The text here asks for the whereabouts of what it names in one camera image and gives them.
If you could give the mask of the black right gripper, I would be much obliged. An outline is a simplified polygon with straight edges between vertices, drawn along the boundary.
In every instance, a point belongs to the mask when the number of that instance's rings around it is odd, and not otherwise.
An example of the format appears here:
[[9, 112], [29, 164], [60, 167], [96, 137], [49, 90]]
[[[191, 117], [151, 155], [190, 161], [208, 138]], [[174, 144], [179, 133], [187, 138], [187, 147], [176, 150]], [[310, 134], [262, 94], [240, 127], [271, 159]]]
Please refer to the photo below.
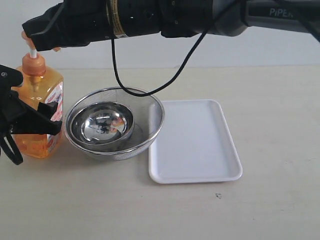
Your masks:
[[[55, 48], [86, 47], [90, 43], [116, 39], [115, 23], [111, 19], [110, 0], [64, 0], [42, 15], [22, 24], [25, 35], [32, 40], [38, 52]], [[57, 35], [36, 34], [42, 32], [57, 17]]]

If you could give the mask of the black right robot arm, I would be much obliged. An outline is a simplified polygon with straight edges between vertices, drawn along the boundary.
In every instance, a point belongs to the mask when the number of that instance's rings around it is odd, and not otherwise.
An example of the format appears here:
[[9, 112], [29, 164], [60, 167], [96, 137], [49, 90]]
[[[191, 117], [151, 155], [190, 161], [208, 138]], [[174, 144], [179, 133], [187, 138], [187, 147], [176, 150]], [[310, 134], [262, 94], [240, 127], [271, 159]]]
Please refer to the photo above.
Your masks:
[[65, 0], [22, 24], [39, 51], [161, 34], [235, 37], [249, 27], [320, 36], [317, 0]]

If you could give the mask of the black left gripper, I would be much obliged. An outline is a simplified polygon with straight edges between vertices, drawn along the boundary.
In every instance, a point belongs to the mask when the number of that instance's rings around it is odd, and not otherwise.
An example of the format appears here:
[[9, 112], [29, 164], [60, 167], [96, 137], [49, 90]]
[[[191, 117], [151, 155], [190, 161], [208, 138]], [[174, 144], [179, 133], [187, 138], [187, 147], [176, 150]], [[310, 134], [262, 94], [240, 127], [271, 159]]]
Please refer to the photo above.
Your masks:
[[22, 83], [20, 71], [0, 66], [0, 148], [15, 165], [20, 165], [23, 157], [12, 134], [57, 135], [62, 128], [62, 121], [51, 120], [58, 109], [57, 102], [39, 102], [34, 109], [11, 93], [12, 87]]

